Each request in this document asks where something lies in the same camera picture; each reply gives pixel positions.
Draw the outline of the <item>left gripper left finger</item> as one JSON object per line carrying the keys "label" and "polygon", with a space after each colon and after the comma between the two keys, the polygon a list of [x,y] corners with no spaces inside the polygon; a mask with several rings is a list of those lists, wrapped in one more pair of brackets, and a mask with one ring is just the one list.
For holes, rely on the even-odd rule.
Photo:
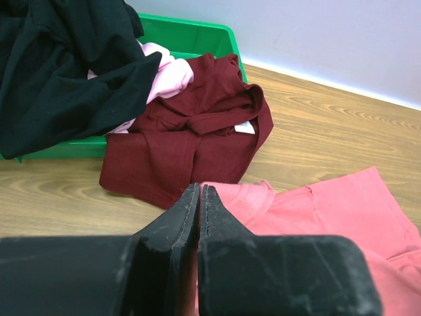
{"label": "left gripper left finger", "polygon": [[1,239],[2,315],[193,315],[200,186],[132,235]]}

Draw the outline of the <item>salmon pink t-shirt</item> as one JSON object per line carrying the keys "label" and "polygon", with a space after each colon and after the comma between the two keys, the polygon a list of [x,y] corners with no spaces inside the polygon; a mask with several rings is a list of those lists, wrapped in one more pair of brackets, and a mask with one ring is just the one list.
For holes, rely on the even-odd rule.
{"label": "salmon pink t-shirt", "polygon": [[256,235],[352,240],[364,254],[384,315],[420,314],[420,234],[376,168],[282,193],[266,181],[212,187]]}

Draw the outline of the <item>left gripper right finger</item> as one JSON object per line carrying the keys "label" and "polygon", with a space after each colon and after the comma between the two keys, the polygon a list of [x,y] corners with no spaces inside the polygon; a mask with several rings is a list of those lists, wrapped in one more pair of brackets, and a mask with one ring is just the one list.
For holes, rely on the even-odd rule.
{"label": "left gripper right finger", "polygon": [[201,194],[200,315],[381,315],[361,250],[334,235],[258,236]]}

